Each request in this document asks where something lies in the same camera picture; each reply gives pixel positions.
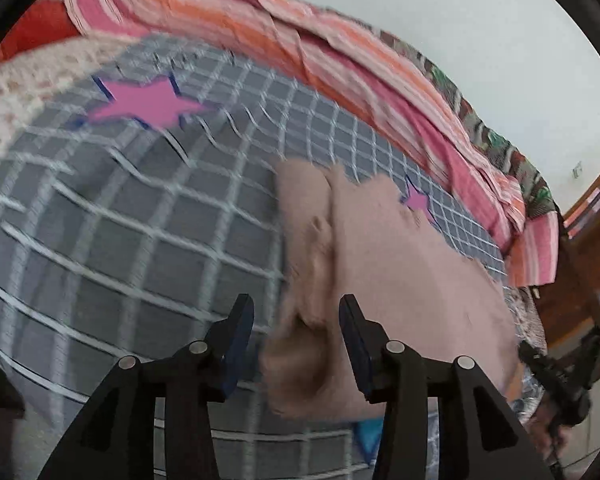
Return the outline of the right hand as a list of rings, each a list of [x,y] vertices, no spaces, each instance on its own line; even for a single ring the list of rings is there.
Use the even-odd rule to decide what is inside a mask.
[[[557,426],[551,432],[550,423],[554,417],[555,405],[546,394],[526,423],[530,441],[544,458],[549,458],[552,454],[562,456],[572,434],[572,429],[564,425]]]

